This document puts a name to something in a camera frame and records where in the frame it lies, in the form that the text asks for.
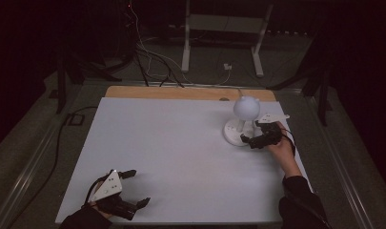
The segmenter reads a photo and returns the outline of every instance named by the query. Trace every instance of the cable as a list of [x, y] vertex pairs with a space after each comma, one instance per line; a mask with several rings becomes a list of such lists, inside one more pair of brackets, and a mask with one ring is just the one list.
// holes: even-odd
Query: cable
[[41, 191], [47, 186], [47, 183], [50, 181], [53, 172], [55, 172], [56, 166], [58, 165], [58, 158], [59, 158], [59, 148], [60, 148], [60, 140], [61, 140], [61, 134], [64, 126], [68, 123], [68, 120], [73, 116], [76, 115], [78, 112], [86, 110], [86, 109], [91, 109], [91, 108], [97, 108], [97, 107], [84, 107], [82, 109], [79, 109], [71, 114], [68, 114], [65, 118], [65, 120], [62, 122], [59, 131], [58, 131], [58, 137], [57, 137], [57, 143], [55, 147], [55, 157], [54, 157], [54, 162], [52, 165], [52, 168], [50, 170], [50, 173], [48, 174], [47, 178], [45, 181], [41, 184], [41, 186], [38, 188], [38, 190], [35, 192], [35, 194], [32, 196], [32, 198], [24, 205], [22, 210], [17, 213], [16, 217], [10, 222], [9, 226], [7, 227], [10, 229], [13, 224], [23, 215], [23, 213], [27, 210], [27, 208], [32, 204], [32, 202], [38, 197], [38, 195], [41, 193]]

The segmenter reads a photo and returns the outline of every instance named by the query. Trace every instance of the person's hand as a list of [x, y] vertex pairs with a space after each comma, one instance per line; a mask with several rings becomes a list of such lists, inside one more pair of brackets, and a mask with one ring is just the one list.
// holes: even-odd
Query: person's hand
[[[103, 184], [103, 181], [97, 183], [95, 192], [101, 187], [102, 184]], [[112, 214], [107, 214], [105, 212], [98, 210], [97, 203], [95, 201], [89, 202], [89, 205], [91, 206], [91, 208], [95, 209], [98, 213], [100, 213], [104, 218], [109, 219], [112, 217]]]
[[[277, 122], [283, 135], [287, 135], [285, 127]], [[294, 152], [290, 141], [286, 137], [282, 137], [276, 145], [267, 146], [268, 150], [273, 153], [275, 160], [285, 172], [285, 177], [302, 176], [302, 173], [295, 161]]]

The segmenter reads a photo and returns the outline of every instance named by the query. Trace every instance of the white tabletop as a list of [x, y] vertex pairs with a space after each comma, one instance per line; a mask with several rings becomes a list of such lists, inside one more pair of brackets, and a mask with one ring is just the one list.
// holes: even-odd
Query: white tabletop
[[[280, 221], [283, 173], [266, 150], [236, 147], [222, 135], [234, 102], [102, 98], [56, 222], [79, 210], [92, 183], [111, 169], [136, 170], [121, 197], [151, 198], [132, 221], [118, 224]], [[260, 115], [282, 115], [261, 102]], [[296, 152], [296, 160], [306, 172]]]

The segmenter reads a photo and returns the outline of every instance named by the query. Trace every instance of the black sleeve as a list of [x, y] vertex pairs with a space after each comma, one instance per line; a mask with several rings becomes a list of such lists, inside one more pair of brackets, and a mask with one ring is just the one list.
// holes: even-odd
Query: black sleeve
[[[320, 198], [313, 194], [309, 188], [308, 180], [305, 177], [288, 177], [283, 179], [284, 188], [307, 205], [315, 213], [326, 218]], [[318, 219], [309, 211], [299, 207], [291, 198], [282, 198], [279, 201], [279, 214], [283, 220], [283, 229], [292, 228], [328, 228], [322, 220]]]
[[84, 207], [65, 218], [60, 229], [108, 229], [112, 222], [90, 206]]

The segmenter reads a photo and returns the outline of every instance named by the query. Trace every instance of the white sphere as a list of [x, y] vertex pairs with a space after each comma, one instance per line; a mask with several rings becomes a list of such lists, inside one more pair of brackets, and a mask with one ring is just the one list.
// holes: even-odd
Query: white sphere
[[255, 120], [260, 114], [260, 101], [251, 96], [241, 96], [234, 103], [234, 114], [240, 120]]

